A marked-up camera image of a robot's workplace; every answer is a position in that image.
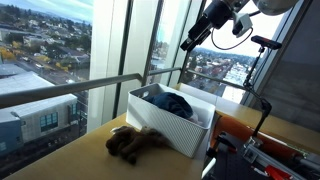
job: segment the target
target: blue cloth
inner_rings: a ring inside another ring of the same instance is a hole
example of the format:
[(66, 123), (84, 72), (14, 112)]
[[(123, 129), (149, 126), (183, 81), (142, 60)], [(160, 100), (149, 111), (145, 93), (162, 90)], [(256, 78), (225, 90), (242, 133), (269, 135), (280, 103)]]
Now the blue cloth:
[(164, 92), (152, 97), (146, 97), (144, 100), (185, 119), (193, 115), (192, 108), (187, 101), (175, 93)]

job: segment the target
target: distant hills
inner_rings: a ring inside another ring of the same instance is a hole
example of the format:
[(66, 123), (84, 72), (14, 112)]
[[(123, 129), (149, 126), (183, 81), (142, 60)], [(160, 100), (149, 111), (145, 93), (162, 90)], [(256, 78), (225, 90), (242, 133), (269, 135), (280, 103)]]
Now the distant hills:
[(196, 47), (196, 48), (194, 48), (193, 51), (195, 51), (197, 53), (200, 53), (200, 54), (203, 54), (203, 55), (208, 56), (208, 57), (232, 59), (232, 60), (235, 60), (235, 61), (237, 61), (239, 63), (248, 64), (248, 65), (250, 65), (255, 59), (255, 57), (251, 57), (251, 56), (232, 54), (232, 53), (216, 52), (216, 51), (209, 50), (209, 49), (202, 48), (202, 47)]
[(83, 20), (83, 19), (79, 19), (79, 18), (75, 18), (75, 17), (64, 17), (64, 16), (61, 16), (61, 15), (59, 15), (57, 13), (54, 13), (54, 12), (42, 11), (41, 9), (39, 10), (38, 7), (37, 7), (37, 10), (31, 9), (30, 6), (33, 6), (32, 4), (28, 3), (27, 1), (22, 1), (22, 2), (23, 3), (21, 4), (21, 6), (17, 6), (17, 5), (14, 5), (14, 4), (2, 4), (0, 2), (0, 8), (3, 8), (5, 6), (7, 6), (7, 5), (10, 5), (10, 6), (13, 5), (13, 6), (18, 7), (21, 10), (29, 10), (30, 9), (33, 14), (40, 14), (40, 15), (42, 15), (44, 17), (61, 18), (61, 19), (64, 19), (64, 20), (69, 19), (69, 20), (72, 20), (72, 21), (78, 22), (78, 23), (82, 23), (84, 21), (86, 24), (92, 24), (91, 22), (88, 22), (88, 21)]

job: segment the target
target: white basket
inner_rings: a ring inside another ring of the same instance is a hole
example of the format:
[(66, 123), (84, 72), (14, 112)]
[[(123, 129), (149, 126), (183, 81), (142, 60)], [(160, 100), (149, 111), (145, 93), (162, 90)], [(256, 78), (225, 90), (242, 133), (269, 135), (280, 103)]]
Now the white basket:
[[(198, 119), (203, 122), (202, 126), (141, 99), (163, 92), (182, 96), (198, 115)], [(211, 128), (214, 111), (215, 106), (212, 104), (164, 85), (152, 84), (129, 92), (126, 121), (138, 129), (143, 126), (155, 128), (170, 140), (172, 148), (192, 158), (208, 129)]]

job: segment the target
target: white plastic bin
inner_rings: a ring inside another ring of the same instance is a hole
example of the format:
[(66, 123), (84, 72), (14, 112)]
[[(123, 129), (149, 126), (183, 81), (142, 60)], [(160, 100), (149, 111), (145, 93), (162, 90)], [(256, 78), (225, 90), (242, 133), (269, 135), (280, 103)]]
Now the white plastic bin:
[(218, 100), (217, 95), (210, 94), (206, 91), (197, 89), (187, 84), (180, 83), (179, 85), (177, 85), (177, 90), (185, 94), (188, 94), (190, 96), (193, 96), (195, 98), (198, 98), (200, 100), (206, 101), (210, 104), (213, 104), (213, 105), (217, 104), (217, 100)]
[[(202, 126), (142, 99), (142, 97), (151, 97), (163, 92), (182, 96), (198, 115), (198, 119), (203, 122)], [(204, 136), (211, 128), (214, 111), (215, 106), (212, 104), (161, 84), (151, 84), (129, 92), (126, 121), (137, 129), (141, 129), (142, 126), (157, 129), (170, 140), (172, 148), (193, 158)]]

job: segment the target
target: rooftop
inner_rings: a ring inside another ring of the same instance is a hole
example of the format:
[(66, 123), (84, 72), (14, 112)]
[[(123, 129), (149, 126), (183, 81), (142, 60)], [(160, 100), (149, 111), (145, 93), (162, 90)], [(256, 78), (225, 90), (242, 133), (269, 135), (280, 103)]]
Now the rooftop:
[[(26, 72), (19, 75), (14, 75), (9, 78), (0, 79), (0, 95), (12, 92), (19, 92), (42, 87), (54, 86), (50, 82), (42, 79), (33, 72)], [(26, 103), (18, 106), (0, 109), (0, 123), (11, 121), (10, 115), (4, 116), (5, 113), (15, 112), (18, 116), (22, 117), (28, 114), (33, 114), (43, 109), (56, 106), (70, 100), (76, 100), (77, 97), (68, 94), (54, 98), (44, 99), (36, 102)]]
[(26, 71), (15, 64), (0, 64), (0, 77), (25, 73)]
[(77, 50), (73, 50), (67, 47), (59, 47), (63, 52), (70, 54), (70, 56), (87, 56), (85, 53), (77, 51)]

